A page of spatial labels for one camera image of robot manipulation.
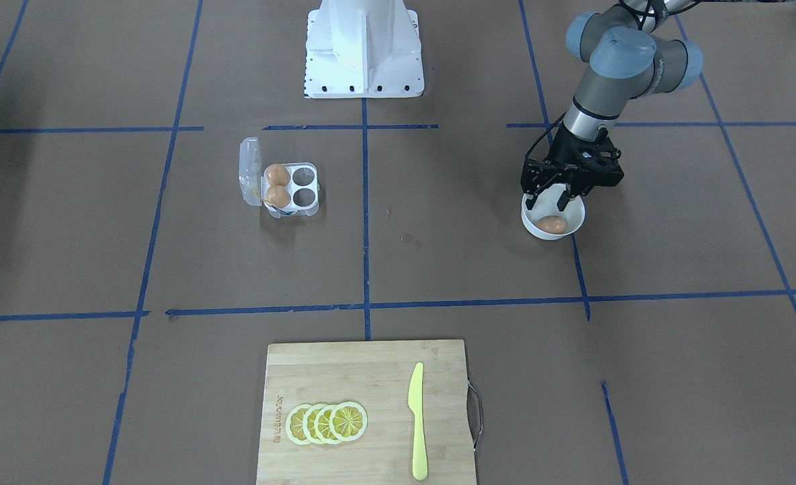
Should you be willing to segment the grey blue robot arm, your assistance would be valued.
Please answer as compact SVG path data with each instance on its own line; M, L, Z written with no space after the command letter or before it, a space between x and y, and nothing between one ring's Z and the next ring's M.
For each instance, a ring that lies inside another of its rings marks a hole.
M543 133L551 140L546 156L536 159L532 150L524 156L525 209L553 185L562 185L555 203L563 211L595 187L622 181L621 152L610 132L628 102L680 91L702 74L704 55L696 43L654 35L669 18L694 6L694 1L619 1L573 19L566 47L586 69L570 106Z

